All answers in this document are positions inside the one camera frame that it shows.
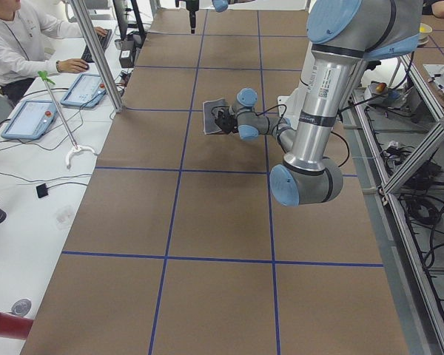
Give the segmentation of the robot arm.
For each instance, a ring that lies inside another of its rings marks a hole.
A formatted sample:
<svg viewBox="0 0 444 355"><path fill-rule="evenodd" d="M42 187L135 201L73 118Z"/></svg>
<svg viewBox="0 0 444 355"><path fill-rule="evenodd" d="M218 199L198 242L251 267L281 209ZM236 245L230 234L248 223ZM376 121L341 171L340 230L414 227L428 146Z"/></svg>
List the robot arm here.
<svg viewBox="0 0 444 355"><path fill-rule="evenodd" d="M204 127L237 133L243 140L260 135L277 140L285 155L272 168L269 185L280 204L335 199L343 174L324 151L340 106L352 93L352 70L416 50L422 10L421 1L316 1L306 24L314 63L297 126L284 117L257 114L256 91L243 88L231 104L204 102Z"/></svg>
<svg viewBox="0 0 444 355"><path fill-rule="evenodd" d="M232 4L243 4L247 2L251 2L252 0L211 0L212 6L214 10L218 13L221 13L228 9L229 5ZM183 0L185 3L185 8L189 13L189 28L190 33L195 34L197 28L197 12L200 10L200 1L199 0Z"/></svg>

